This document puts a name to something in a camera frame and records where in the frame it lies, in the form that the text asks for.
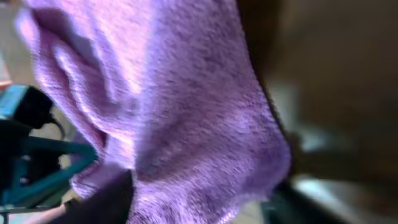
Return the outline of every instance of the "fabric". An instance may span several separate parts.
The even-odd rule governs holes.
[[[130,223],[226,223],[286,175],[234,0],[26,4],[37,79],[99,155],[82,197],[131,169]]]

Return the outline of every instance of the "purple cloth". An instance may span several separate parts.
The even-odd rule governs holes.
[[[286,175],[234,0],[26,4],[37,79],[99,155],[82,197],[132,169],[130,223],[226,223]]]

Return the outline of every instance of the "fuzzy purple fabric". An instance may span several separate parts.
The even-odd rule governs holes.
[[[129,223],[226,223],[286,175],[235,0],[26,4],[37,79],[99,155],[72,180],[82,197],[131,169]]]

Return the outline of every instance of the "microfiber cloth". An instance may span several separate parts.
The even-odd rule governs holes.
[[[25,4],[37,80],[99,156],[72,180],[83,198],[131,169],[129,223],[227,223],[286,175],[235,0]]]

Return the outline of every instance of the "towel fold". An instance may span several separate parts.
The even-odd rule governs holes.
[[[99,155],[82,197],[131,169],[129,223],[226,223],[286,175],[234,0],[25,3],[35,75]]]

